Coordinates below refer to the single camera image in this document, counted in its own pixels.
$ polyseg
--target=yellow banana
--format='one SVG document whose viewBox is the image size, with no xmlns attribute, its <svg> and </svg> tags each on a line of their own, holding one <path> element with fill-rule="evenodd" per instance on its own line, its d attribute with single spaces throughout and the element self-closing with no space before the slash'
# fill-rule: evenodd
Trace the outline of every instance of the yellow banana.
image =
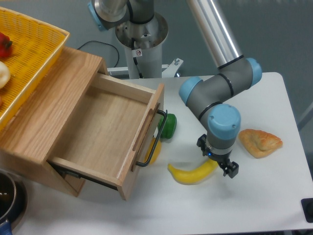
<svg viewBox="0 0 313 235">
<path fill-rule="evenodd" d="M 167 168 L 177 182 L 189 185 L 203 180 L 206 176 L 211 174 L 217 166 L 218 163 L 216 161 L 208 159 L 201 166 L 193 170 L 180 170 L 173 167 L 171 164 L 168 164 Z"/>
</svg>

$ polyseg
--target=woven plastic basket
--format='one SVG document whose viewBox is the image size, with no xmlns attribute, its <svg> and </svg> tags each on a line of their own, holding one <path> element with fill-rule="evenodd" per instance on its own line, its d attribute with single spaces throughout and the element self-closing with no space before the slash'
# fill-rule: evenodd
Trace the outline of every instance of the woven plastic basket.
<svg viewBox="0 0 313 235">
<path fill-rule="evenodd" d="M 58 59 L 69 33 L 2 7 L 0 32 L 13 41 L 12 56 L 0 58 L 11 72 L 9 82 L 0 89 L 2 130 Z"/>
</svg>

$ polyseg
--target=black cable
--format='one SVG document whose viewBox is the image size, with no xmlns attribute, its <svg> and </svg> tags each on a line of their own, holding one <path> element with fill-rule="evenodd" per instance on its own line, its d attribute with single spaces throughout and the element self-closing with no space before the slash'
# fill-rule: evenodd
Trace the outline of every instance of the black cable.
<svg viewBox="0 0 313 235">
<path fill-rule="evenodd" d="M 119 62 L 119 52 L 118 52 L 118 49 L 115 46 L 113 46 L 112 44 L 109 44 L 109 43 L 104 43 L 104 42 L 100 42 L 100 41 L 91 40 L 91 41 L 88 41 L 88 42 L 82 44 L 80 47 L 77 48 L 77 50 L 80 50 L 82 47 L 84 47 L 88 43 L 100 43 L 100 44 L 104 44 L 104 45 L 111 46 L 112 48 L 114 48 L 116 50 L 116 52 L 117 52 L 117 62 L 114 65 L 113 68 L 115 68 L 117 66 L 117 64 Z"/>
<path fill-rule="evenodd" d="M 132 50 L 135 50 L 135 38 L 132 38 Z M 134 60 L 134 63 L 136 65 L 136 68 L 138 70 L 139 77 L 143 78 L 142 73 L 141 73 L 139 66 L 138 66 L 137 58 L 133 57 L 133 60 Z"/>
</svg>

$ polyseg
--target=drawer handle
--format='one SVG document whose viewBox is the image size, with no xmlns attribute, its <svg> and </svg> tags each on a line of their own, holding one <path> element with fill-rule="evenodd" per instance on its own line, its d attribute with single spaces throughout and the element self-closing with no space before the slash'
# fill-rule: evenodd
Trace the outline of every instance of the drawer handle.
<svg viewBox="0 0 313 235">
<path fill-rule="evenodd" d="M 152 158 L 152 155 L 155 152 L 155 149 L 156 149 L 156 146 L 157 146 L 157 142 L 160 139 L 161 133 L 163 131 L 163 127 L 165 125 L 165 121 L 166 121 L 166 118 L 167 118 L 167 110 L 166 111 L 162 111 L 162 110 L 158 109 L 156 113 L 157 114 L 161 114 L 164 117 L 164 119 L 163 119 L 162 124 L 160 126 L 160 129 L 159 129 L 159 131 L 158 131 L 158 133 L 156 135 L 156 139 L 155 139 L 155 142 L 153 143 L 153 146 L 152 146 L 152 149 L 150 151 L 148 159 L 144 163 L 136 162 L 137 166 L 146 167 L 147 165 L 149 165 L 149 163 L 151 161 L 151 158 Z"/>
</svg>

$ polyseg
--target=green toy vegetable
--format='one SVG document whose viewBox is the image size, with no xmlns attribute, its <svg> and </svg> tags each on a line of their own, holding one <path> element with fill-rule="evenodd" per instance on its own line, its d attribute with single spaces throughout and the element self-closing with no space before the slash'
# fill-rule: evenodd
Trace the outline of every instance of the green toy vegetable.
<svg viewBox="0 0 313 235">
<path fill-rule="evenodd" d="M 160 130 L 163 119 L 164 117 L 161 117 L 161 120 L 157 125 L 158 130 Z M 167 118 L 160 137 L 164 139 L 170 139 L 171 137 L 173 137 L 173 134 L 176 130 L 176 124 L 177 124 L 176 116 L 174 114 L 167 114 Z"/>
</svg>

